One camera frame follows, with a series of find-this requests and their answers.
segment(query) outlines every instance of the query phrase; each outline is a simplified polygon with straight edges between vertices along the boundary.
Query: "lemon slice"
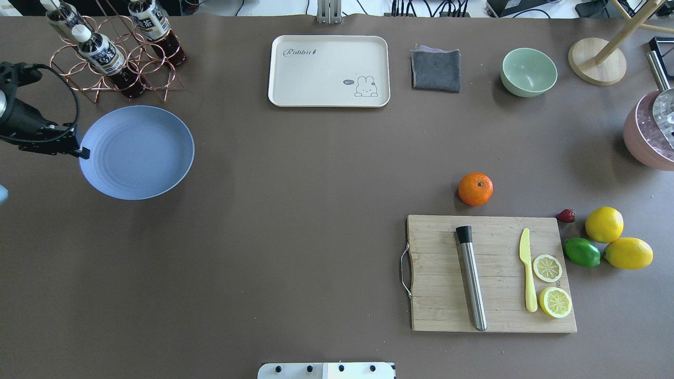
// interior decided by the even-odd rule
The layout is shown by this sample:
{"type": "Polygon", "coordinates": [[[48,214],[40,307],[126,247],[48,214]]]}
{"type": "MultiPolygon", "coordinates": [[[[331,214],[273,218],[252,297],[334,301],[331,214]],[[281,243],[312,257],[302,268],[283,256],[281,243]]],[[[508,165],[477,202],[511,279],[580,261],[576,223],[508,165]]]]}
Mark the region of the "lemon slice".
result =
{"type": "Polygon", "coordinates": [[[534,273],[544,282],[554,283],[561,278],[561,264],[557,258],[542,254],[534,259],[534,273]]]}
{"type": "Polygon", "coordinates": [[[566,317],[571,313],[571,296],[561,288],[547,287],[539,295],[541,309],[555,318],[566,317]]]}

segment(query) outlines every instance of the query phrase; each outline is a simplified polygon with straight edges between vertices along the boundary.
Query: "folded towel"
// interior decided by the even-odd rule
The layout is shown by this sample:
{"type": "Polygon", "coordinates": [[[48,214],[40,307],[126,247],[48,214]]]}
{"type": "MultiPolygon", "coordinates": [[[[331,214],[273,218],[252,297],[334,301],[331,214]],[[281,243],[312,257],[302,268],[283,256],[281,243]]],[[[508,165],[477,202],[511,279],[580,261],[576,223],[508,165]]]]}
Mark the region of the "folded towel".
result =
{"type": "Polygon", "coordinates": [[[421,45],[410,51],[412,87],[458,93],[461,89],[461,52],[421,45]]]}

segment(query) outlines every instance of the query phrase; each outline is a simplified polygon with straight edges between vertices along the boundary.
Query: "red fruit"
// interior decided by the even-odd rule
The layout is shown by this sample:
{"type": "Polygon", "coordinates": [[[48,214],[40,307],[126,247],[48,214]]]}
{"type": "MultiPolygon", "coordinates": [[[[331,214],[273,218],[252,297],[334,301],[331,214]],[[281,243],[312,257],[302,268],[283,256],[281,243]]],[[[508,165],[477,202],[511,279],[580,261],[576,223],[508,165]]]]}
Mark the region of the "red fruit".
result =
{"type": "Polygon", "coordinates": [[[557,220],[570,224],[576,220],[576,213],[572,209],[562,210],[556,217],[557,220]]]}

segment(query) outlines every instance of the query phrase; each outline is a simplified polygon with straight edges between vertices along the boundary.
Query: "wooden cutting board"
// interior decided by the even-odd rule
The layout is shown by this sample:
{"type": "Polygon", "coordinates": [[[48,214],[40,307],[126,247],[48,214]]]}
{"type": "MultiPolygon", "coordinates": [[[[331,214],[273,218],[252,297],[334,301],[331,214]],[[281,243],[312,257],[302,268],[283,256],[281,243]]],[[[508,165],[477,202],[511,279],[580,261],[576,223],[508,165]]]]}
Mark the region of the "wooden cutting board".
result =
{"type": "Polygon", "coordinates": [[[531,230],[532,260],[549,254],[562,265],[562,276],[547,283],[534,276],[536,295],[556,286],[571,295],[555,218],[421,216],[407,218],[412,262],[412,329],[444,332],[477,332],[470,323],[466,291],[459,265],[460,247],[455,229],[472,227],[473,247],[480,277],[487,332],[576,332],[574,311],[552,318],[539,306],[524,306],[524,265],[519,258],[520,236],[531,230]]]}

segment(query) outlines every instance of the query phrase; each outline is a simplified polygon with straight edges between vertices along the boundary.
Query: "orange fruit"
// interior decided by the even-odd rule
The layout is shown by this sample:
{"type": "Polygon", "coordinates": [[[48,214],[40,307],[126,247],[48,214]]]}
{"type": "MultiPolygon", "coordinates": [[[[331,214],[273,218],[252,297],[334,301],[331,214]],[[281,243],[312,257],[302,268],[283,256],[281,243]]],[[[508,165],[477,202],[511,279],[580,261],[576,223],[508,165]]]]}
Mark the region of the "orange fruit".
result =
{"type": "Polygon", "coordinates": [[[483,173],[469,173],[459,182],[459,198],[471,206],[488,202],[493,193],[494,185],[483,173]]]}

